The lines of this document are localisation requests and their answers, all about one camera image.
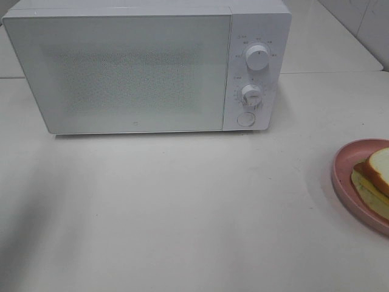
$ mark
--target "bread crust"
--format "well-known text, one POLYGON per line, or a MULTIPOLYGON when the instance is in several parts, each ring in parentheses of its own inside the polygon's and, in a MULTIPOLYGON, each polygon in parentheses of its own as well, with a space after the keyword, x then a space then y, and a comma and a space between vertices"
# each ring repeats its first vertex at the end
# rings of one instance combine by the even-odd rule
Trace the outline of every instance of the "bread crust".
POLYGON ((359 172, 361 175, 366 176, 366 175, 364 175, 364 173, 363 173, 363 164, 364 164, 364 162, 360 162, 360 163, 354 165, 353 169, 354 169, 356 172, 359 172))
POLYGON ((370 157, 362 164, 363 174, 371 181, 374 186, 382 192, 385 196, 389 197, 389 182, 382 179, 379 172, 377 172, 370 163, 370 157))

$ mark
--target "control panel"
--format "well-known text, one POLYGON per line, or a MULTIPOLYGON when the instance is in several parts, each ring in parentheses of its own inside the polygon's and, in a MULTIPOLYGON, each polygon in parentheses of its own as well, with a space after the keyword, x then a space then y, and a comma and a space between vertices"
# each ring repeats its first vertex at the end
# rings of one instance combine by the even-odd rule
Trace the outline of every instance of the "control panel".
POLYGON ((224 131, 269 126, 290 21, 288 13, 233 13, 224 131))

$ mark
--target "white knob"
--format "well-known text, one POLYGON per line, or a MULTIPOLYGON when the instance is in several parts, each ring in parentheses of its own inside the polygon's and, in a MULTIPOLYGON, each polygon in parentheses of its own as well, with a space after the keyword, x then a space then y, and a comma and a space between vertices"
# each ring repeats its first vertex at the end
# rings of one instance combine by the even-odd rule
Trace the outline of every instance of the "white knob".
POLYGON ((262 101, 263 89, 257 85, 246 85, 242 89, 242 103, 245 106, 257 106, 262 101))
POLYGON ((247 67, 251 70, 262 70, 269 64, 269 49, 264 44, 256 44, 246 51, 247 67))

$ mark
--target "pink plate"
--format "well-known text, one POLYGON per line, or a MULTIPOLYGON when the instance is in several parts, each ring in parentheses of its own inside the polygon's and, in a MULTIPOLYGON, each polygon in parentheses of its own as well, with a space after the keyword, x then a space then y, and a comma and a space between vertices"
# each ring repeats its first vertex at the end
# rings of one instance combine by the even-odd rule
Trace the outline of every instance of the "pink plate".
POLYGON ((360 199, 351 182, 351 172, 355 164, 375 151, 387 147, 389 141, 382 139, 358 140, 343 146, 335 155, 331 177, 334 189, 346 208, 367 225, 389 236, 389 220, 370 210, 360 199))

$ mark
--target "bread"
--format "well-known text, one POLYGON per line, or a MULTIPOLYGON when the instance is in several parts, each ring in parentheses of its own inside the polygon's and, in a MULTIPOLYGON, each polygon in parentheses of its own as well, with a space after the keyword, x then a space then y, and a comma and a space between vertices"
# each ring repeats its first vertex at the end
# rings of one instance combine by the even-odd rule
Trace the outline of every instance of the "bread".
POLYGON ((389 220, 389 198, 364 177, 363 165, 364 162, 354 166, 351 180, 362 201, 375 213, 389 220))
POLYGON ((389 197, 389 148, 374 152, 362 165, 363 175, 389 197))

